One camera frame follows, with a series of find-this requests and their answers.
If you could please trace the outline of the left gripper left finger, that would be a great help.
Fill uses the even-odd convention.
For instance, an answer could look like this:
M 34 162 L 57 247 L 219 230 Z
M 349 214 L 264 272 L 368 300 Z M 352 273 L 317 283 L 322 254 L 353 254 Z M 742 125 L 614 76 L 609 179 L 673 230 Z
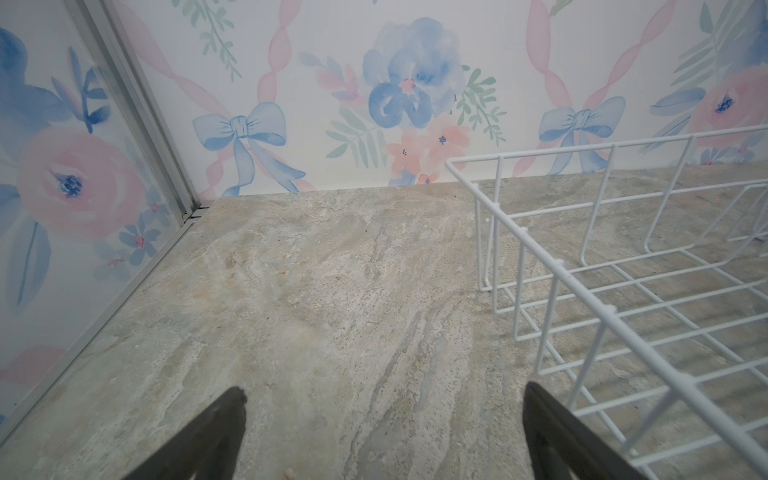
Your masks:
M 231 479 L 246 430 L 245 391 L 227 389 L 128 479 Z

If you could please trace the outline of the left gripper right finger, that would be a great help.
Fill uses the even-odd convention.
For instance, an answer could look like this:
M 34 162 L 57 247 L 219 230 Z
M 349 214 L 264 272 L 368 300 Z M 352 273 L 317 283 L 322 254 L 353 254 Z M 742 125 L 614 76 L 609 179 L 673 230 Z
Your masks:
M 641 479 L 643 475 L 536 382 L 526 384 L 522 422 L 536 479 Z

